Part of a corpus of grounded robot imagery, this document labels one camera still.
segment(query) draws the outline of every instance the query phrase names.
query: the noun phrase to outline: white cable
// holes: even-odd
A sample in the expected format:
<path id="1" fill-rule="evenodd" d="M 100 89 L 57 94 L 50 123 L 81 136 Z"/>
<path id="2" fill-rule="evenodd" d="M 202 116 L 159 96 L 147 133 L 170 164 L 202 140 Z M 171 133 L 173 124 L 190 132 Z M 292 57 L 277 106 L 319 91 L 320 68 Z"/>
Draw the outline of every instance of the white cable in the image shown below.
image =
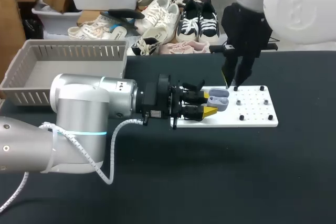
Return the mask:
<path id="1" fill-rule="evenodd" d="M 117 133 L 119 130 L 124 127 L 127 124 L 139 124 L 142 125 L 142 120 L 139 119 L 129 119 L 121 124 L 119 124 L 112 135 L 111 140 L 111 154 L 110 154 L 110 178 L 106 177 L 106 175 L 102 172 L 102 170 L 96 165 L 96 163 L 93 161 L 93 159 L 90 157 L 90 155 L 84 150 L 84 148 L 81 146 L 81 144 L 76 140 L 75 136 L 72 134 L 69 134 L 66 130 L 62 129 L 61 127 L 58 127 L 54 125 L 53 123 L 47 123 L 45 122 L 43 125 L 40 126 L 41 129 L 52 129 L 53 126 L 57 129 L 59 133 L 61 133 L 66 139 L 68 139 L 82 154 L 83 156 L 88 160 L 88 162 L 91 164 L 91 166 L 96 170 L 98 175 L 104 180 L 104 182 L 108 185 L 111 185 L 114 178 L 114 144 L 115 139 L 117 137 Z"/>
<path id="2" fill-rule="evenodd" d="M 25 175 L 23 176 L 21 184 L 16 189 L 15 193 L 13 193 L 13 195 L 8 199 L 8 201 L 6 201 L 6 203 L 4 203 L 0 207 L 0 212 L 2 212 L 3 210 L 5 210 L 9 206 L 9 204 L 12 203 L 13 200 L 19 195 L 19 193 L 22 191 L 23 187 L 25 186 L 25 184 L 27 182 L 28 176 L 29 176 L 29 173 L 25 172 Z"/>
<path id="3" fill-rule="evenodd" d="M 45 122 L 43 123 L 39 128 L 41 129 L 53 129 L 53 131 L 56 129 L 59 133 L 61 133 L 66 139 L 68 139 L 88 160 L 88 162 L 91 164 L 91 166 L 96 170 L 98 175 L 104 180 L 104 182 L 108 185 L 111 185 L 114 179 L 114 145 L 115 145 L 115 139 L 117 137 L 117 133 L 120 131 L 122 127 L 124 127 L 127 124 L 139 124 L 142 125 L 142 120 L 139 119 L 129 119 L 121 124 L 119 124 L 112 135 L 111 140 L 111 154 L 110 154 L 110 178 L 107 178 L 106 175 L 102 172 L 102 170 L 96 165 L 96 163 L 93 161 L 93 159 L 90 157 L 90 155 L 84 150 L 84 148 L 81 146 L 81 144 L 75 139 L 74 135 L 71 135 L 67 133 L 66 130 L 62 129 L 61 127 L 58 127 L 54 125 L 53 123 Z M 28 179 L 29 173 L 25 172 L 23 179 L 21 181 L 21 184 L 16 189 L 16 191 L 13 193 L 13 195 L 0 207 L 0 213 L 5 210 L 10 203 L 13 202 L 13 200 L 19 195 L 19 193 L 22 191 L 23 187 L 25 186 L 27 179 Z"/>

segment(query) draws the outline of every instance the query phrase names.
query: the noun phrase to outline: white robotic arm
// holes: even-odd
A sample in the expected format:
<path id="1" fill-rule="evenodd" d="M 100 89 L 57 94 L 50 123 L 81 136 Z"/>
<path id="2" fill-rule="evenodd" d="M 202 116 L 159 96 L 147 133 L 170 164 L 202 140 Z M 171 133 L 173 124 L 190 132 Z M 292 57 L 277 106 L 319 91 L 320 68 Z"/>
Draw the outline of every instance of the white robotic arm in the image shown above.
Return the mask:
<path id="1" fill-rule="evenodd" d="M 264 0 L 269 26 L 297 44 L 336 41 L 336 0 Z"/>
<path id="2" fill-rule="evenodd" d="M 243 56 L 238 68 L 240 75 L 236 77 L 238 85 L 251 75 L 254 59 L 267 46 L 272 30 L 298 44 L 336 40 L 336 6 L 332 0 L 236 1 L 224 10 L 222 20 L 230 45 L 223 51 L 227 54 L 223 73 L 232 81 L 237 57 Z M 51 87 L 50 99 L 53 110 L 57 112 L 56 124 L 66 130 L 65 134 L 0 117 L 3 143 L 0 171 L 87 173 L 95 170 L 99 173 L 104 158 L 108 117 L 129 118 L 132 113 L 140 113 L 144 121 L 137 123 L 146 125 L 150 117 L 171 116 L 175 126 L 181 115 L 191 120 L 202 120 L 217 110 L 181 105 L 182 100 L 190 104 L 204 103 L 205 96 L 201 92 L 200 88 L 195 88 L 194 92 L 186 93 L 179 85 L 170 86 L 169 77 L 159 78 L 158 83 L 148 83 L 144 92 L 138 92 L 133 80 L 58 76 Z M 78 151 L 74 146 L 77 140 L 87 150 L 87 155 L 80 153 L 83 151 L 81 147 Z M 110 184 L 113 171 L 111 174 L 110 179 L 104 175 L 101 177 Z M 28 173 L 13 196 L 0 207 L 0 212 L 15 199 L 27 176 Z"/>

